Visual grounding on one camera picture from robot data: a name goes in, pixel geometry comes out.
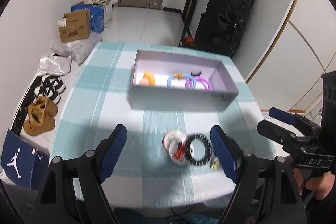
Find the person's right hand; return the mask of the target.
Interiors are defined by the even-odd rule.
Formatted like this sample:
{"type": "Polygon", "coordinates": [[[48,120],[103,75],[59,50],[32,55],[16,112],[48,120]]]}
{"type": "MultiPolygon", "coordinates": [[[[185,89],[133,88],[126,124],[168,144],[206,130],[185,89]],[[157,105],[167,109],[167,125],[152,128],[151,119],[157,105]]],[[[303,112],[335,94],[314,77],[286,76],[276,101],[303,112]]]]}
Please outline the person's right hand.
{"type": "Polygon", "coordinates": [[[328,196],[333,188],[335,181],[335,175],[329,172],[324,174],[323,176],[314,177],[305,182],[302,172],[297,168],[294,169],[293,176],[298,186],[299,193],[302,194],[303,188],[315,191],[315,198],[317,200],[323,200],[328,196]]]}

